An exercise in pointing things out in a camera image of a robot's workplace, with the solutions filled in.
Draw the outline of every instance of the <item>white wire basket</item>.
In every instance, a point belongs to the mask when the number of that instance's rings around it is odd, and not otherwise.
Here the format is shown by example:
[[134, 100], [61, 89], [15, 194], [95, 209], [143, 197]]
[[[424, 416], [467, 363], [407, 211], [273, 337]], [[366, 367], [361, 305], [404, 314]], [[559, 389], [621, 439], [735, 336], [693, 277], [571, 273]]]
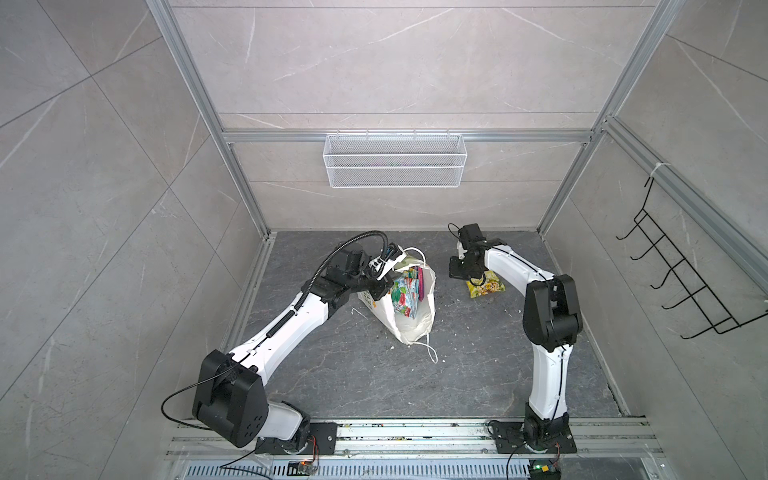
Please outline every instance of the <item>white wire basket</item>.
[[333, 188], [458, 187], [467, 148], [460, 134], [333, 134], [323, 160]]

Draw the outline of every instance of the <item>vertical metal post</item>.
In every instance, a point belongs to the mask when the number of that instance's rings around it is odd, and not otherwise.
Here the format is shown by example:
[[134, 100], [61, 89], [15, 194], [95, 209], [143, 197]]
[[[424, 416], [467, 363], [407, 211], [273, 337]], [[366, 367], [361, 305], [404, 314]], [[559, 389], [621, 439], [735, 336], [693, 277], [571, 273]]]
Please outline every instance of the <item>vertical metal post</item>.
[[261, 213], [256, 198], [253, 196], [253, 191], [250, 189], [248, 180], [243, 173], [243, 168], [237, 161], [230, 145], [224, 140], [222, 135], [223, 128], [221, 127], [219, 118], [214, 110], [214, 104], [211, 102], [210, 97], [205, 90], [203, 80], [200, 78], [200, 73], [198, 73], [194, 66], [189, 48], [184, 41], [184, 37], [181, 35], [179, 25], [176, 23], [176, 19], [174, 18], [170, 6], [166, 0], [147, 0], [147, 5], [154, 16], [157, 27], [160, 29], [163, 38], [165, 38], [165, 41], [168, 44], [170, 53], [173, 55], [176, 65], [179, 67], [181, 76], [187, 83], [187, 87], [192, 94], [197, 109], [200, 111], [203, 121], [206, 126], [208, 126], [210, 136], [213, 138], [216, 148], [218, 148], [219, 153], [224, 158], [224, 163], [230, 171], [230, 175], [232, 175], [232, 180], [234, 180], [235, 185], [240, 192], [240, 196], [243, 198], [243, 202], [248, 209], [248, 213], [250, 213], [253, 223], [259, 230], [261, 237], [266, 239], [270, 229], [266, 225], [264, 215]]
[[615, 114], [624, 104], [624, 101], [629, 97], [630, 91], [634, 86], [637, 79], [643, 73], [645, 66], [648, 65], [650, 58], [653, 56], [656, 48], [661, 43], [661, 39], [664, 34], [667, 33], [672, 21], [677, 13], [683, 7], [685, 0], [661, 0], [654, 9], [654, 14], [650, 17], [648, 25], [646, 25], [643, 31], [640, 41], [637, 43], [632, 56], [630, 56], [629, 62], [624, 67], [624, 71], [621, 72], [614, 90], [611, 95], [608, 96], [608, 100], [605, 102], [598, 119], [595, 121], [592, 127], [592, 139], [579, 150], [576, 158], [574, 159], [571, 168], [565, 174], [560, 188], [554, 195], [552, 202], [549, 204], [547, 211], [539, 222], [538, 232], [541, 235], [545, 235], [554, 222], [554, 218], [560, 213], [560, 209], [571, 194], [576, 182], [589, 162], [589, 159], [600, 143], [600, 140], [605, 135], [605, 129], [602, 127], [603, 123], [608, 117], [615, 116]]

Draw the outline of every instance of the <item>candy wrapper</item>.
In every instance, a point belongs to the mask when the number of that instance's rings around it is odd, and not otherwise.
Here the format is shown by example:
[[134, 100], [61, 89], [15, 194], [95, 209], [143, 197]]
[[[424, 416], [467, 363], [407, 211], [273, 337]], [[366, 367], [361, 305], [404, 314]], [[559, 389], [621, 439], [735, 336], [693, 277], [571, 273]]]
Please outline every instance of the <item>candy wrapper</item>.
[[416, 317], [419, 297], [423, 298], [423, 274], [417, 266], [407, 269], [395, 279], [392, 287], [392, 306], [395, 311], [410, 318]]
[[[472, 282], [480, 284], [482, 278], [473, 278]], [[506, 290], [502, 281], [490, 270], [485, 271], [485, 283], [481, 286], [472, 285], [472, 282], [467, 282], [469, 287], [469, 298], [475, 298], [481, 295], [488, 295], [493, 292], [503, 292]]]

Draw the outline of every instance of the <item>marble wall tile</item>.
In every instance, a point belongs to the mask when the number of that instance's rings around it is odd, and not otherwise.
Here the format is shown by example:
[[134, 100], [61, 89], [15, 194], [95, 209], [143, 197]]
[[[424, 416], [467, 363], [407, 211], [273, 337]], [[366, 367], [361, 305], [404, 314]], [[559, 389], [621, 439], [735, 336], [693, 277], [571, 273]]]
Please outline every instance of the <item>marble wall tile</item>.
[[94, 76], [169, 184], [208, 136], [162, 39]]
[[448, 222], [531, 230], [560, 182], [466, 182], [430, 189], [332, 189], [327, 180], [250, 184], [275, 230], [418, 230], [445, 228]]
[[[612, 204], [629, 207], [615, 198]], [[577, 282], [584, 321], [631, 413], [648, 417], [677, 475], [743, 478], [613, 257], [572, 201], [546, 240], [563, 273]]]
[[[629, 258], [648, 248], [642, 234], [633, 233], [624, 241], [615, 238], [631, 229], [631, 218], [643, 203], [646, 179], [633, 160], [616, 144], [607, 142], [592, 158], [571, 198], [621, 271], [745, 476], [759, 478], [768, 458], [758, 426], [768, 422], [763, 401], [768, 396], [768, 383], [755, 379], [764, 376], [768, 354], [743, 346], [750, 339], [768, 336], [768, 319], [723, 335], [680, 338], [706, 328], [707, 321], [691, 301], [673, 310], [661, 309], [684, 298], [682, 286], [671, 278], [659, 290], [650, 288], [667, 272], [663, 260], [656, 253], [638, 261]], [[765, 293], [658, 186], [648, 197], [647, 210], [737, 319], [744, 321], [764, 313]], [[700, 284], [692, 275], [684, 279], [696, 281], [688, 283], [689, 287]], [[701, 293], [697, 300], [713, 319], [726, 317], [709, 294]]]
[[92, 74], [160, 37], [144, 0], [41, 0]]
[[[577, 142], [468, 142], [466, 181], [562, 180], [581, 146]], [[327, 182], [323, 144], [261, 142], [235, 144], [251, 181]]]
[[246, 114], [599, 111], [651, 12], [174, 9], [217, 110]]
[[670, 35], [740, 68], [768, 78], [768, 3], [762, 0], [690, 0]]
[[587, 128], [598, 113], [227, 114], [224, 128]]
[[240, 193], [216, 144], [208, 137], [170, 186], [215, 248], [240, 202]]
[[620, 118], [768, 248], [768, 81], [665, 38]]
[[[159, 477], [167, 447], [164, 433], [174, 424], [161, 419], [157, 407], [172, 392], [197, 381], [203, 358], [220, 347], [239, 295], [237, 283], [214, 255], [128, 416], [102, 478]], [[168, 415], [189, 418], [193, 398], [194, 389], [174, 397], [166, 404]]]
[[[531, 0], [170, 0], [174, 7], [530, 7]], [[654, 6], [655, 0], [539, 0], [537, 7]]]
[[0, 401], [0, 477], [98, 478], [213, 255], [167, 190]]
[[166, 187], [92, 80], [0, 128], [0, 392]]
[[0, 125], [88, 76], [37, 2], [0, 4], [0, 45]]
[[248, 280], [251, 263], [259, 251], [261, 242], [259, 231], [256, 230], [248, 209], [243, 202], [240, 202], [227, 231], [224, 232], [216, 248], [216, 253], [238, 285], [243, 286]]

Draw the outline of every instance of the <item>gray floor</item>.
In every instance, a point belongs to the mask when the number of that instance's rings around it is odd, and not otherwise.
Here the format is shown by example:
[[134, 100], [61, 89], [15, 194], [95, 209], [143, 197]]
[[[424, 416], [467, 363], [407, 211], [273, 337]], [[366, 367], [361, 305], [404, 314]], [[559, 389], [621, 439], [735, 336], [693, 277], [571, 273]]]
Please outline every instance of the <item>gray floor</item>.
[[[244, 338], [280, 313], [328, 252], [353, 234], [278, 233]], [[439, 363], [429, 360], [425, 347], [399, 343], [353, 296], [283, 361], [266, 388], [270, 399], [291, 402], [315, 418], [523, 416], [533, 366], [521, 326], [523, 296], [508, 286], [506, 292], [470, 299], [464, 282], [448, 278], [455, 239], [447, 231], [388, 235], [401, 247], [423, 250], [437, 275], [430, 341]], [[500, 237], [531, 262], [554, 269], [535, 232], [487, 236]], [[381, 248], [377, 238], [363, 245], [369, 252]], [[571, 355], [567, 391], [572, 416], [619, 416], [583, 334]]]

